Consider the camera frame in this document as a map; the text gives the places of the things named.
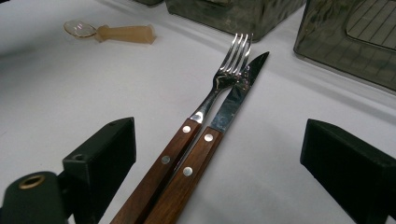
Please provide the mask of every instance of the knife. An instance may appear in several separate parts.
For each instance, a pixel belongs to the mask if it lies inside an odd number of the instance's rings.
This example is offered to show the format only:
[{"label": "knife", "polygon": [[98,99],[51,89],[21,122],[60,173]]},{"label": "knife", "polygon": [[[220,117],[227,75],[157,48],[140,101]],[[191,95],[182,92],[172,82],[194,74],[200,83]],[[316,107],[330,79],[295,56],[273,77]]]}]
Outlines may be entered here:
[{"label": "knife", "polygon": [[269,52],[260,55],[242,71],[241,77],[234,84],[218,113],[211,124],[206,127],[186,160],[179,166],[179,170],[152,208],[145,223],[175,223],[177,221],[268,55]]},{"label": "knife", "polygon": [[246,66],[250,53],[251,37],[249,38],[249,35],[238,36],[235,35],[223,63],[213,76],[212,89],[209,94],[177,130],[177,133],[149,168],[139,185],[113,217],[111,224],[140,224],[144,222],[169,180],[172,179],[175,170],[177,170],[177,165],[183,160],[191,143],[198,132],[201,131],[202,123],[217,96],[228,87],[233,86],[240,76],[239,69],[235,69],[235,66],[240,64],[240,69]]}]

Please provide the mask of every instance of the metal container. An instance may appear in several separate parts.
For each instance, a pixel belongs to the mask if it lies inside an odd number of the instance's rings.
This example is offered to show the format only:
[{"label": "metal container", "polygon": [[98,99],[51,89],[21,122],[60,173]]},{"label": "metal container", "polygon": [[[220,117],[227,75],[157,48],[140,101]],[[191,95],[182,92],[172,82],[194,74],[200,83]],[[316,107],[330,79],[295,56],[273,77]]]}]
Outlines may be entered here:
[{"label": "metal container", "polygon": [[260,40],[305,0],[165,0],[169,13]]},{"label": "metal container", "polygon": [[158,4],[160,4],[161,2],[163,2],[163,0],[134,0],[134,1],[144,4],[144,5],[147,5],[149,7],[155,7]]}]

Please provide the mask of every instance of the stainless steel blade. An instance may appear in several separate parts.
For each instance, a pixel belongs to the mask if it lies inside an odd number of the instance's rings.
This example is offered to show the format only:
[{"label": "stainless steel blade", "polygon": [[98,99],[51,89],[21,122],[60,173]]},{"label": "stainless steel blade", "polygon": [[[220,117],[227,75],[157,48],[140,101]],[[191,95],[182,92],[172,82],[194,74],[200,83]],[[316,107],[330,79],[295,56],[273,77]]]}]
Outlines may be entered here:
[{"label": "stainless steel blade", "polygon": [[250,88],[253,86],[256,77],[262,70],[262,66],[268,55],[269,52],[265,52],[244,68],[241,77],[234,84],[209,127],[222,133],[227,131],[239,107],[244,102]]}]

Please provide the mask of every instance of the fork tines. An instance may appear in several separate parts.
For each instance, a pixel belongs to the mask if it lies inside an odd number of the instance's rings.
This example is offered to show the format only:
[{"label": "fork tines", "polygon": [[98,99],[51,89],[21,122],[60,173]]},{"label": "fork tines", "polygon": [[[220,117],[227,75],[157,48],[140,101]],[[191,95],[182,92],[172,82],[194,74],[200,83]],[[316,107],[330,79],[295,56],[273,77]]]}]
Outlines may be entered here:
[{"label": "fork tines", "polygon": [[251,39],[252,35],[236,34],[220,70],[231,75],[237,75],[241,69],[245,68],[250,53]]}]

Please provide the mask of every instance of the steak knife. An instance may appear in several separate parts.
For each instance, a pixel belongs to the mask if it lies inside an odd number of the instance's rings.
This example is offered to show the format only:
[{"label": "steak knife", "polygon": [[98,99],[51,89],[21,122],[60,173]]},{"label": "steak knife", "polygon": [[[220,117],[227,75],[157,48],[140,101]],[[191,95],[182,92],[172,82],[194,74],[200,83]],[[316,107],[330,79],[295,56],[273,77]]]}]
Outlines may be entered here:
[{"label": "steak knife", "polygon": [[206,127],[174,178],[152,208],[145,223],[175,223],[209,164],[223,135],[260,73],[269,52],[254,59],[241,73],[211,124]]}]

